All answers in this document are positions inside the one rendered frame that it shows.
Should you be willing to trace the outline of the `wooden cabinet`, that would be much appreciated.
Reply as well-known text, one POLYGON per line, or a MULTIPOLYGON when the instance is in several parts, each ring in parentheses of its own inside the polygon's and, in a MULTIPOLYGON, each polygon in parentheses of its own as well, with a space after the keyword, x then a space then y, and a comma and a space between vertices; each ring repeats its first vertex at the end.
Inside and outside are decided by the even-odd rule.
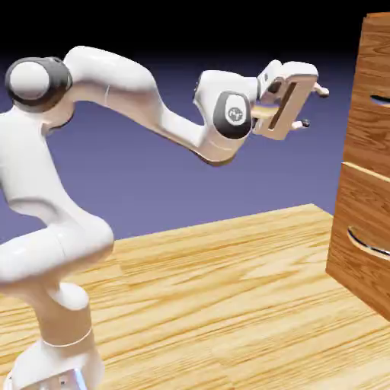
POLYGON ((390 12, 363 19, 326 272, 390 321, 390 12))

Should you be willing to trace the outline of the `wooden drawer front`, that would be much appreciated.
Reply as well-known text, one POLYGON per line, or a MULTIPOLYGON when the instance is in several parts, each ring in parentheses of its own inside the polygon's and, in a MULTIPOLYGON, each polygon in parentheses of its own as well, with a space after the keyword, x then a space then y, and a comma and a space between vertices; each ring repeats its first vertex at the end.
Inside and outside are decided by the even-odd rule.
POLYGON ((344 162, 326 272, 390 321, 390 261, 353 245, 349 226, 365 243, 390 251, 390 178, 344 162))
POLYGON ((390 177, 390 107, 372 96, 390 97, 390 24, 366 20, 356 59, 344 161, 390 177))

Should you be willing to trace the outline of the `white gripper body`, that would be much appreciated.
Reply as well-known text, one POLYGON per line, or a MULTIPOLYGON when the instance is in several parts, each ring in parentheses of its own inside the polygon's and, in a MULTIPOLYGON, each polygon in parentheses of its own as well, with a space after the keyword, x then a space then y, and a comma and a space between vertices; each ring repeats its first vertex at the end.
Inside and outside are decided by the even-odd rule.
POLYGON ((318 70, 312 64, 271 61, 257 77, 258 99, 252 108, 256 119, 253 133, 274 140, 285 139, 317 79, 318 70))

